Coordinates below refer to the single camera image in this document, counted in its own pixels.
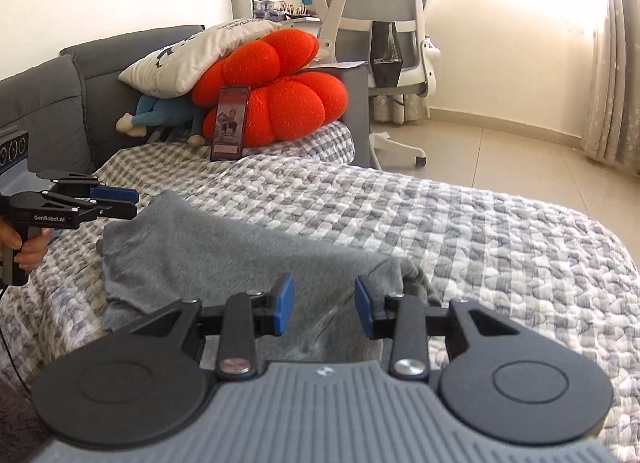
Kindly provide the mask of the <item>person's left hand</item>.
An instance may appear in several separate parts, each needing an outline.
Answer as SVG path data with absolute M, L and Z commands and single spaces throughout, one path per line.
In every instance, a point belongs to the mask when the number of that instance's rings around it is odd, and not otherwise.
M 30 272 L 35 270 L 41 263 L 48 252 L 48 245 L 51 240 L 52 230 L 42 228 L 39 235 L 22 242 L 20 235 L 11 226 L 11 224 L 1 218 L 0 223 L 0 240 L 1 249 L 9 246 L 14 249 L 15 261 L 21 269 Z

